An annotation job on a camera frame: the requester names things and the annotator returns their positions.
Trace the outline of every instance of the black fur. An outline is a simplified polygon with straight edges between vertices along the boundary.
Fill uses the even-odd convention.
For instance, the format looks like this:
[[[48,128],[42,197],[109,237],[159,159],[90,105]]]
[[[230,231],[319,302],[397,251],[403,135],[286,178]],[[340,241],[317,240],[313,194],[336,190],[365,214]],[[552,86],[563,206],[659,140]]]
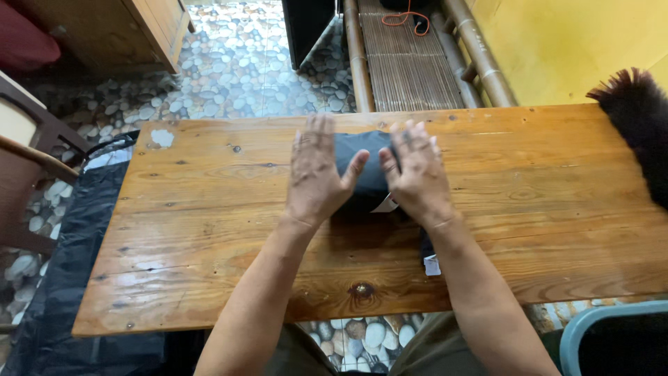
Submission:
[[[668,99],[649,72],[617,72],[587,93],[633,149],[652,200],[668,209]]]

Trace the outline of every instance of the hand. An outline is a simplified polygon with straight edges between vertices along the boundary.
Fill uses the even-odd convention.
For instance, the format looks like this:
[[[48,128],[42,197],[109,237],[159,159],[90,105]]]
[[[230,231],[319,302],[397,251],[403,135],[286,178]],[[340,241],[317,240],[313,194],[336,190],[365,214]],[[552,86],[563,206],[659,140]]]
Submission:
[[[378,155],[393,198],[428,231],[447,223],[456,211],[436,137],[429,137],[424,122],[414,126],[412,120],[406,122],[405,132],[397,124],[389,130],[401,172],[388,148],[382,148]]]
[[[333,132],[331,114],[310,114],[306,131],[303,135],[297,131],[293,143],[285,213],[314,230],[352,196],[357,177],[369,159],[369,151],[358,151],[340,177]]]

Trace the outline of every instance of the left hand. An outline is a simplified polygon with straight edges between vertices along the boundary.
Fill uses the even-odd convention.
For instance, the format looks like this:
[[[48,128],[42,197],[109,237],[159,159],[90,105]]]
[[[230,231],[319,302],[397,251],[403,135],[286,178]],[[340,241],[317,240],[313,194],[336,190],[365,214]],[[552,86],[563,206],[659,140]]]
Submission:
[[[285,214],[314,230],[352,196],[357,177],[369,159],[369,151],[358,151],[340,177],[333,133],[332,114],[310,114],[306,131],[301,134],[298,130],[293,143]]]

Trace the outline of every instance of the orange cord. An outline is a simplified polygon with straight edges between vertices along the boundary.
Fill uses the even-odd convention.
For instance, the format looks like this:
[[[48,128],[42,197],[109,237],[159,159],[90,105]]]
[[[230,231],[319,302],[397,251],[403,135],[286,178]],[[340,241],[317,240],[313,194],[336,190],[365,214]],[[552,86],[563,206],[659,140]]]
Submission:
[[[383,22],[383,24],[385,24],[385,25],[387,25],[387,26],[399,26],[399,25],[403,25],[403,23],[406,22],[406,21],[408,20],[408,16],[411,15],[411,14],[419,15],[419,16],[421,16],[421,17],[424,17],[424,19],[427,20],[427,29],[426,29],[422,34],[418,33],[418,26],[420,26],[419,23],[418,23],[417,25],[415,25],[415,29],[413,29],[413,32],[414,32],[418,37],[421,37],[421,36],[425,35],[425,34],[427,33],[427,31],[429,31],[429,17],[425,16],[424,14],[420,14],[420,13],[418,13],[418,12],[411,12],[411,0],[408,0],[408,10],[406,10],[406,11],[403,12],[403,13],[399,13],[399,14],[389,14],[389,15],[383,16],[383,19],[381,19],[381,22]],[[388,18],[388,17],[401,17],[402,15],[405,15],[406,17],[403,19],[403,21],[401,21],[401,22],[399,22],[399,23],[389,23],[389,22],[387,22],[387,21],[385,20],[385,19]]]

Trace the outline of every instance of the wooden tabletop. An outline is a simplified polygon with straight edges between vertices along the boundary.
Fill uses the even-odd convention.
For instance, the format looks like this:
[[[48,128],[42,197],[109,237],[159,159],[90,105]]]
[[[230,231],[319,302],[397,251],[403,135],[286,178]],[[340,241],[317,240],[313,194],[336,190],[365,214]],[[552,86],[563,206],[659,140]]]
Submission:
[[[409,118],[438,136],[453,200],[521,303],[668,290],[668,215],[596,105],[346,114],[337,131]],[[304,122],[146,123],[72,333],[212,327],[283,210]],[[418,227],[366,215],[323,224],[285,318],[449,308]]]

